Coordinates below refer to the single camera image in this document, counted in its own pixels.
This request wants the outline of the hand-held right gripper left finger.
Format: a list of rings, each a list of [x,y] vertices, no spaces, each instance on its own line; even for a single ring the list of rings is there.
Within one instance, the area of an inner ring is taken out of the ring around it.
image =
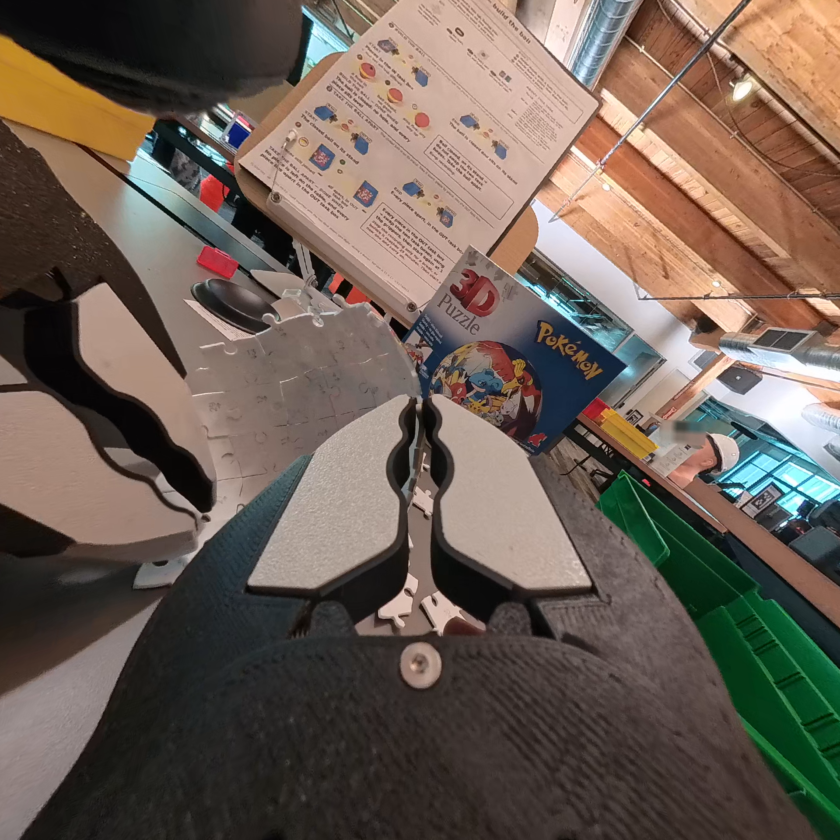
[[[408,572],[406,490],[417,399],[398,395],[318,447],[255,563],[252,592],[396,597]]]

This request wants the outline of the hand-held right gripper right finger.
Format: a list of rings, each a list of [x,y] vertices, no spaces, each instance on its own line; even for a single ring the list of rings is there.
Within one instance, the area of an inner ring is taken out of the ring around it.
[[[423,403],[436,486],[430,555],[452,601],[530,601],[592,591],[592,578],[526,452],[441,395]]]

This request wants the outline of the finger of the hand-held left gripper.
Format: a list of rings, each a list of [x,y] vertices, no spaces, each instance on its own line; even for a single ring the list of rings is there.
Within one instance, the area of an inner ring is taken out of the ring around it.
[[[109,285],[26,309],[25,362],[70,406],[115,427],[194,509],[212,510],[216,471],[193,394]]]
[[[154,482],[105,457],[52,395],[2,392],[1,549],[18,559],[168,561],[196,549],[198,524]]]

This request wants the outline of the partly built puzzle ball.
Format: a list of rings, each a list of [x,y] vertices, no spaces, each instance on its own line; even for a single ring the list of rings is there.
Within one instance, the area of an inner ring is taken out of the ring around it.
[[[399,339],[366,303],[310,308],[201,354],[188,383],[216,470],[216,501],[200,516],[198,547],[296,459],[394,397],[421,394]]]

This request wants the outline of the paper puzzle leaflet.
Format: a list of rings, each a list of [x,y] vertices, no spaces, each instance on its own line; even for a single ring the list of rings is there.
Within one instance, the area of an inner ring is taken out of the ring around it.
[[[194,299],[184,299],[183,302],[187,307],[189,307],[189,309],[194,311],[200,319],[204,320],[208,325],[215,329],[216,332],[220,333],[226,341],[241,341],[255,337],[254,333],[235,327],[235,325],[226,322],[215,314],[212,314]]]

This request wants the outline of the pile of white puzzle pieces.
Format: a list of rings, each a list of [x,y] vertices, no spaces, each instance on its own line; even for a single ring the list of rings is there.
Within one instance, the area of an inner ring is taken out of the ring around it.
[[[429,454],[423,452],[421,470],[408,495],[408,569],[402,589],[372,617],[373,629],[401,636],[442,635],[456,621],[481,634],[482,622],[450,601],[434,582],[431,559],[434,503],[437,488],[431,479]]]

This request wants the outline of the black round ball stand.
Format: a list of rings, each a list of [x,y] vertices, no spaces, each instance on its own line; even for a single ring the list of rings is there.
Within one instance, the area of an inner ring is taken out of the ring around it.
[[[267,331],[280,321],[279,314],[268,302],[232,280],[198,281],[192,285],[191,294],[207,312],[247,335]]]

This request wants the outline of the blue puzzle box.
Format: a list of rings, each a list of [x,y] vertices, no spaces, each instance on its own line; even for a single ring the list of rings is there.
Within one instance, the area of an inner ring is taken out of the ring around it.
[[[425,305],[403,346],[423,397],[446,397],[529,455],[550,451],[625,369],[474,248]]]

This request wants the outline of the yellow plastic bin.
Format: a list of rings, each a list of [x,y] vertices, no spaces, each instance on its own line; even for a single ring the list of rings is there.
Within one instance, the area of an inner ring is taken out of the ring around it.
[[[123,161],[135,157],[155,122],[83,87],[5,36],[1,116]]]

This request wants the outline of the yellow parts bins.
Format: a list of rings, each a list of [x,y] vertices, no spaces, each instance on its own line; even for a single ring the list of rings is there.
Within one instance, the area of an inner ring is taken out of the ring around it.
[[[638,459],[645,459],[658,449],[656,442],[599,398],[594,399],[581,416]]]

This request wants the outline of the dark desk hatch panel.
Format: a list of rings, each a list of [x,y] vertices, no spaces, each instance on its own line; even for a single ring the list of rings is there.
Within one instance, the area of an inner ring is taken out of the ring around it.
[[[176,183],[156,163],[144,158],[138,159],[132,163],[124,177],[127,183],[162,205],[170,215],[209,245],[235,258],[244,270],[290,273],[251,239]]]

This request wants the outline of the wooden workbench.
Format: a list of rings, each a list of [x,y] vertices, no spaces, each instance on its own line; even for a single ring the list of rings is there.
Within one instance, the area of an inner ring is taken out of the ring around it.
[[[722,535],[730,534],[790,586],[835,627],[839,627],[838,585],[814,565],[777,540],[770,532],[736,509],[714,487],[694,479],[687,490],[662,477],[584,414],[578,415],[565,436],[603,467],[617,474],[629,467],[665,494],[681,512],[691,511]]]

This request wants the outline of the laminated instruction sheet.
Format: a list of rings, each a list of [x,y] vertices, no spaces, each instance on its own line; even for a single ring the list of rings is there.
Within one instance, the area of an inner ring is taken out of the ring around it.
[[[486,256],[601,103],[498,2],[398,2],[237,154],[256,204],[411,324]]]

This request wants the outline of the green plastic bin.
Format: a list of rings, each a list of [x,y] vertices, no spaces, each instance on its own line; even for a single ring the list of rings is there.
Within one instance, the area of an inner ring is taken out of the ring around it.
[[[839,672],[745,570],[622,471],[597,507],[677,595],[741,723],[822,838],[839,838]]]

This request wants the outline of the black wall speaker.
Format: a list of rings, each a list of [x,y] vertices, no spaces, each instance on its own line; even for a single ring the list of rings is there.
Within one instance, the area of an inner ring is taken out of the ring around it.
[[[763,373],[760,369],[743,364],[732,364],[723,370],[716,380],[730,392],[743,396],[762,383]]]

